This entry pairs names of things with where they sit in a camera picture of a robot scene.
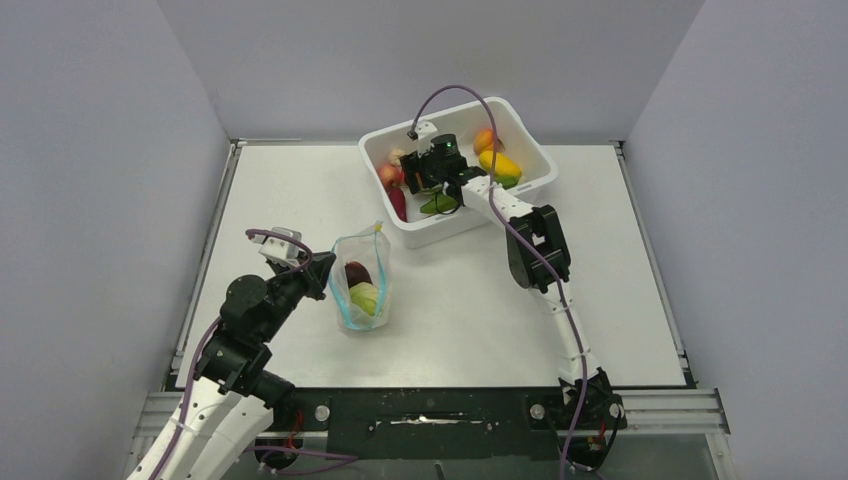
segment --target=screw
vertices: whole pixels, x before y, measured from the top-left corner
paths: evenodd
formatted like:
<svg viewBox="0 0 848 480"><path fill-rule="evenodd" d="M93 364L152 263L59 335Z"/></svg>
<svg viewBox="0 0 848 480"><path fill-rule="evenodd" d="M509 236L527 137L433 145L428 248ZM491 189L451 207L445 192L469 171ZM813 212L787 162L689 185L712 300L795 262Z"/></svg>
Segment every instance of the screw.
<svg viewBox="0 0 848 480"><path fill-rule="evenodd" d="M330 418L330 408L326 405L318 405L315 407L315 420L326 422Z"/></svg>
<svg viewBox="0 0 848 480"><path fill-rule="evenodd" d="M535 420L541 420L545 418L545 407L539 405L538 403L530 407L530 416Z"/></svg>

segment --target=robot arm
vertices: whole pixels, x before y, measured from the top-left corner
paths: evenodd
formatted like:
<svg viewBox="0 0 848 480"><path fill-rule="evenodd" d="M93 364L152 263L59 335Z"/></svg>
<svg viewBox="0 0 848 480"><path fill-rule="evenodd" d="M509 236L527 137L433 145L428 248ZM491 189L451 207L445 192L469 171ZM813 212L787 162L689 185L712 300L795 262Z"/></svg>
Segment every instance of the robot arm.
<svg viewBox="0 0 848 480"><path fill-rule="evenodd" d="M274 410L293 411L294 385L264 370L271 358L267 343L301 298L324 298L335 255L303 254L285 242L265 244L273 234L299 243L296 232L266 233L254 240L263 243L260 253L276 276L266 281L246 275L227 288L221 318L196 357L191 392L187 389L128 480L221 478L271 425Z"/></svg>
<svg viewBox="0 0 848 480"><path fill-rule="evenodd" d="M513 279L538 299L542 312L553 318L561 339L557 369L565 404L571 410L578 403L573 400L578 397L577 391L584 381L581 357L586 360L586 382L594 387L586 390L584 403L611 399L620 403L620 397L613 394L606 373L592 354L579 317L570 307L568 280L571 256L556 211L550 205L536 207L526 203L499 184L492 184L487 172L468 166L459 152L455 135L437 133L432 123L422 122L414 134L410 134L411 138L418 140L417 151L401 158L410 193L441 187L445 195L454 198L460 205L476 210L495 225L504 227L493 210L497 209L510 227L545 258L563 284L568 312L560 299L557 278L511 232L506 232L507 256ZM489 203L490 193L494 206ZM575 330L582 341L582 352Z"/></svg>
<svg viewBox="0 0 848 480"><path fill-rule="evenodd" d="M536 207L533 205L526 203L509 192L504 190L499 184L491 185L488 176L477 176L469 180L465 185L462 186L462 200L465 203L466 207L469 207L473 210L476 210L483 215L485 215L489 220L491 220L495 225L501 225L500 220L497 218L495 213L492 211L489 205L489 189L494 189L494 202L495 207L498 208L501 212L501 215L504 218L514 219L512 220L519 226L524 226L526 228L519 228L519 233L522 231L527 231L530 233L528 235L530 242L533 242L533 232L532 232L532 221L523 221L522 219L533 219L536 217L540 217L544 219L544 215L542 213L537 213ZM556 216L556 212L553 212L553 209L550 209L549 215ZM556 218L553 218L553 222L549 222L553 224L553 228L559 231L560 237L562 236L562 230L559 227L559 223ZM510 270L513 271L513 277L516 278L516 281L521 286L525 286L525 288L529 288L530 280L526 278L524 275L524 259L522 258L520 251L520 245L514 241L514 239L507 234L508 240L508 253L510 255ZM557 241L554 239L545 239L545 241ZM564 239L559 245L559 249L565 248L566 252L564 256L567 256L567 247L565 247ZM569 282L565 282L564 289L566 293L566 301L571 303L572 299L570 298L571 286ZM556 325L557 332L559 334L559 338L561 340L561 348L559 349L558 359L557 359L557 368L559 370L559 376L562 380L564 380L569 385L576 385L578 380L583 379L582 373L582 364L580 362L580 349L578 348L576 338L574 337L574 333L571 331L571 325L568 322L568 317L565 314L565 308L562 305L562 302L559 298L559 292L555 288L546 288L546 291L543 293L538 288L531 289L531 293L537 298L538 303L540 305L542 313L545 315L550 315L553 317L554 324ZM577 316L577 313L571 308L571 314L574 319L575 326L577 327L578 334L583 340L583 350L584 355L586 356L586 369L589 373L588 378L592 378L598 374L598 369L600 368L600 363L592 354L591 348L589 348L588 342L585 340L586 335L583 331L583 326L580 322L580 318Z"/></svg>

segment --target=red wire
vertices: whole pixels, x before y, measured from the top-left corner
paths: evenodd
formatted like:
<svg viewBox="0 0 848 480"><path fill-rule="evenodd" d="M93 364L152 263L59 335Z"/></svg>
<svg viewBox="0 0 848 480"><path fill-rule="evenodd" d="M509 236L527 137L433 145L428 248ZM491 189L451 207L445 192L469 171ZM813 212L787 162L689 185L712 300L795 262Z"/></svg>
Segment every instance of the red wire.
<svg viewBox="0 0 848 480"><path fill-rule="evenodd" d="M283 442L283 443L284 443L287 447L289 447L289 448L296 448L296 447L294 446L294 436L295 436L298 432L300 432L300 428L301 428L302 426L303 426L303 411L302 411L302 410L298 410L298 411L297 411L297 419L295 420L295 423L294 423L294 428L292 428L292 431L291 431L291 432L289 432L289 436L288 436L288 437L286 437L286 441L285 441L285 442Z"/></svg>

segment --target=plastic bag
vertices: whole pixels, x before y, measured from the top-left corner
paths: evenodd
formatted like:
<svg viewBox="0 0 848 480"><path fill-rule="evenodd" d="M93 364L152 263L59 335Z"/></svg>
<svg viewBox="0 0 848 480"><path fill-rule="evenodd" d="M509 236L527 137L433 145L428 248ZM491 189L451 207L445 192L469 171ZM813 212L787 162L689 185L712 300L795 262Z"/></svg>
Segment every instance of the plastic bag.
<svg viewBox="0 0 848 480"><path fill-rule="evenodd" d="M383 326L389 320L390 244L382 225L377 222L356 235L339 238L333 245L336 262L329 283L339 307L340 327L365 331ZM371 282L354 285L352 290L345 274L345 266L351 262L365 267Z"/></svg>

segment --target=green vegetable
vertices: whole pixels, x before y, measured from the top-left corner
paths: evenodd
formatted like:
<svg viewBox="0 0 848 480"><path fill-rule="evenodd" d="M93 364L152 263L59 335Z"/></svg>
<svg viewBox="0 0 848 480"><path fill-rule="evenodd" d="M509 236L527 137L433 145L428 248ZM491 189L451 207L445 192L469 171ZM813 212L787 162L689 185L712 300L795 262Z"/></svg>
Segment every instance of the green vegetable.
<svg viewBox="0 0 848 480"><path fill-rule="evenodd" d="M518 177L510 177L508 175L495 175L495 181L500 183L504 187L504 190L509 190L518 185Z"/></svg>
<svg viewBox="0 0 848 480"><path fill-rule="evenodd" d="M456 208L456 205L456 200L453 198L443 193L436 192L433 195L433 199L424 205L421 205L421 208L419 208L418 211L424 215L435 215L440 212L448 213Z"/></svg>
<svg viewBox="0 0 848 480"><path fill-rule="evenodd" d="M350 289L350 301L372 317L377 313L380 290L368 282L357 283Z"/></svg>

